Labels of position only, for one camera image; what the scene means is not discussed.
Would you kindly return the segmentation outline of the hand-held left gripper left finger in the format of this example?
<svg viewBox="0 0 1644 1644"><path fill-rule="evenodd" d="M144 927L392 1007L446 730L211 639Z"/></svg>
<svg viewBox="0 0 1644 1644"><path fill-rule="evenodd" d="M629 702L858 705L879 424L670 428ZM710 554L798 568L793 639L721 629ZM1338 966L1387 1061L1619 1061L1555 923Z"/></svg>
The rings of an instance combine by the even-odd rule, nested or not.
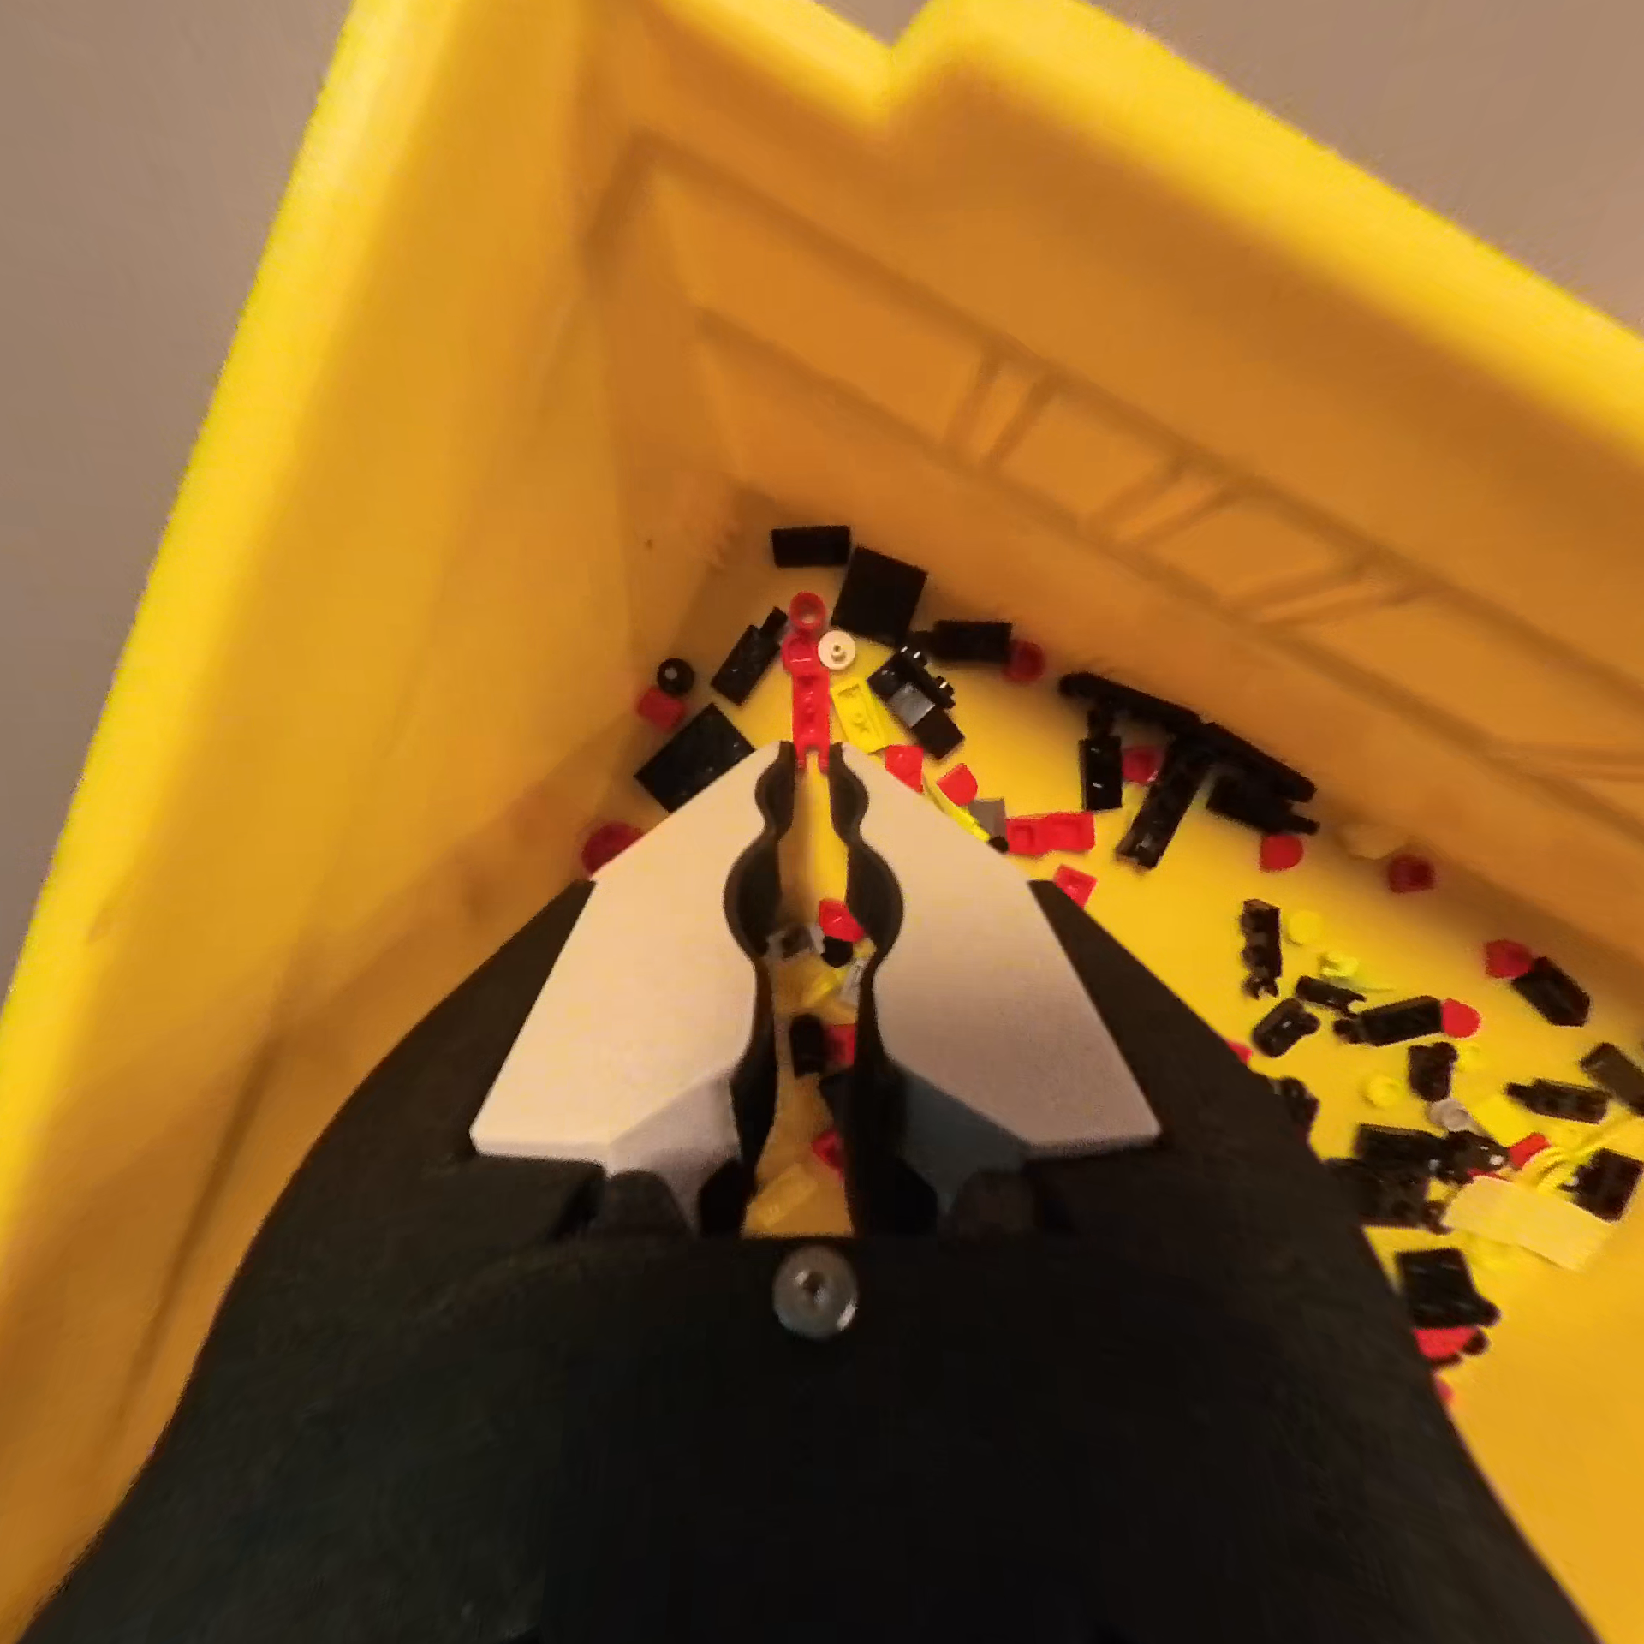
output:
<svg viewBox="0 0 1644 1644"><path fill-rule="evenodd" d="M495 1160L652 1174L731 1220L773 1121L769 948L797 755L755 749L593 874L468 1123Z"/></svg>

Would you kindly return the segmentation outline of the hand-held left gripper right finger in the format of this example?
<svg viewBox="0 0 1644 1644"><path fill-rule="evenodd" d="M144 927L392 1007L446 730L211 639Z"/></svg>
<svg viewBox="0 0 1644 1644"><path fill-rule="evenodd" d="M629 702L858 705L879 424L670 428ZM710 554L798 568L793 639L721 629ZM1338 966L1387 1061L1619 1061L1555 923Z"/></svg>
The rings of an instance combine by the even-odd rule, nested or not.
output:
<svg viewBox="0 0 1644 1644"><path fill-rule="evenodd" d="M858 1061L892 1083L892 1149L930 1186L1151 1145L1139 1081L1040 892L872 755L829 755L846 906L872 945Z"/></svg>

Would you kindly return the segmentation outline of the red long lego piece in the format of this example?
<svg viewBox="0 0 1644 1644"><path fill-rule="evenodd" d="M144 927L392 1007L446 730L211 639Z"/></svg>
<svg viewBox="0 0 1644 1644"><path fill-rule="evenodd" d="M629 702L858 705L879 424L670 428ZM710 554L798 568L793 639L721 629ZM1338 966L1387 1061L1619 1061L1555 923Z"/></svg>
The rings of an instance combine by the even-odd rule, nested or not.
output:
<svg viewBox="0 0 1644 1644"><path fill-rule="evenodd" d="M826 626L826 604L810 589L798 589L787 604L787 624L780 643L780 661L791 686L791 749L797 770L810 759L826 775L833 693L829 671L819 660L819 638Z"/></svg>

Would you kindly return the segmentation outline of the yellow plastic bin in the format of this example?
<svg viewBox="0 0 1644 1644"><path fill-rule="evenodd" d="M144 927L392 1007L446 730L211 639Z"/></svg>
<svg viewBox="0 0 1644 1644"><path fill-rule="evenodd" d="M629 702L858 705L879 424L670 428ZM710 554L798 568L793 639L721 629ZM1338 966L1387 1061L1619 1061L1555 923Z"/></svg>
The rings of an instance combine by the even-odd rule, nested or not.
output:
<svg viewBox="0 0 1644 1644"><path fill-rule="evenodd" d="M791 742L1151 1145L468 1123ZM1640 1640L1640 334L1082 3L357 3L2 1011L2 1640Z"/></svg>

